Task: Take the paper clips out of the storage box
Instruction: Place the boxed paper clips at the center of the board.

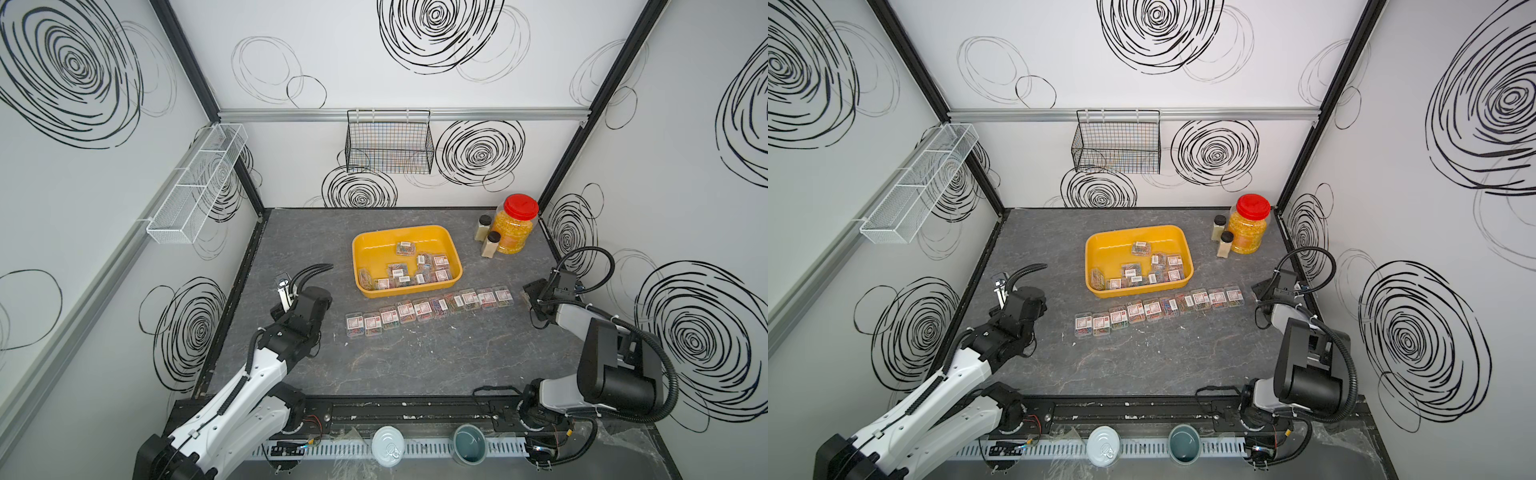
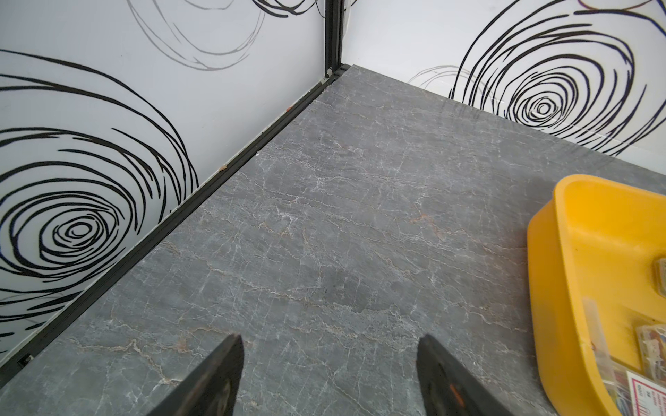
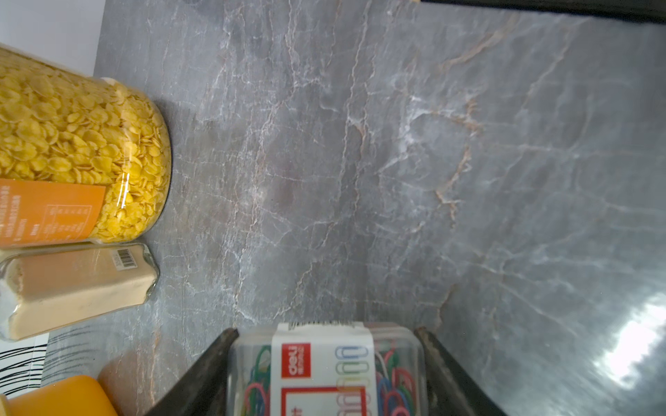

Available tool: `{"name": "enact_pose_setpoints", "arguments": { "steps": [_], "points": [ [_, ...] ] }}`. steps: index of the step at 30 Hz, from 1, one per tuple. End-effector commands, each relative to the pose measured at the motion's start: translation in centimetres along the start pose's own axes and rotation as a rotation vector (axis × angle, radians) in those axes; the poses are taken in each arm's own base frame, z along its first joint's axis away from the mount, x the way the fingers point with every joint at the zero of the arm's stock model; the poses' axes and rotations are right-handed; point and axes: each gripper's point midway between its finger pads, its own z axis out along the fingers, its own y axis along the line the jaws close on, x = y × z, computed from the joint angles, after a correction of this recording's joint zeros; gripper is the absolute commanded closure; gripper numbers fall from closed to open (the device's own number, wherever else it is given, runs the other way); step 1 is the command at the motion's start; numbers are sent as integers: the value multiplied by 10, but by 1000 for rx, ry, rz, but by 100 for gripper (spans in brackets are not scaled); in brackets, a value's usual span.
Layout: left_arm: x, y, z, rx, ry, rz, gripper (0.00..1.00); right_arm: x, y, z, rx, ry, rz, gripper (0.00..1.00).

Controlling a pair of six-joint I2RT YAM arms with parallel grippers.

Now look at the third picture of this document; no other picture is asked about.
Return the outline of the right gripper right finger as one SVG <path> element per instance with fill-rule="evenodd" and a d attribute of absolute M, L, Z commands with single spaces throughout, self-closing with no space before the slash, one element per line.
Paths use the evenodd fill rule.
<path fill-rule="evenodd" d="M 437 339 L 420 327 L 416 338 L 424 351 L 428 415 L 506 416 Z"/>

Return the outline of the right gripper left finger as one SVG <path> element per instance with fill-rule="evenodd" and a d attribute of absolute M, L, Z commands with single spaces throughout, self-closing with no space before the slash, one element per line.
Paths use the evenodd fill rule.
<path fill-rule="evenodd" d="M 225 329 L 146 416 L 227 414 L 227 380 L 237 329 Z"/>

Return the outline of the yellow plastic storage tray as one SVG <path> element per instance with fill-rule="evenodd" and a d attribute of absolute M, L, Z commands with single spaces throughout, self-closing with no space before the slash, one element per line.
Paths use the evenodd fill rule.
<path fill-rule="evenodd" d="M 78 375 L 13 399 L 1 395 L 1 414 L 116 416 L 117 412 L 96 379 Z"/>

